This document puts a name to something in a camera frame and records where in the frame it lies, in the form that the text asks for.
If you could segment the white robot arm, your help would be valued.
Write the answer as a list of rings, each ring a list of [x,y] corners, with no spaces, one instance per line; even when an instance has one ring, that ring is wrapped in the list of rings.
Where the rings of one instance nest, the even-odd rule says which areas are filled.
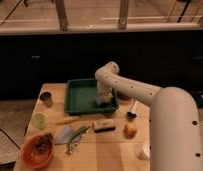
[[[159,87],[118,75],[109,62],[95,72],[102,93],[111,88],[147,105],[150,171],[203,171],[199,114],[195,100],[178,87]]]

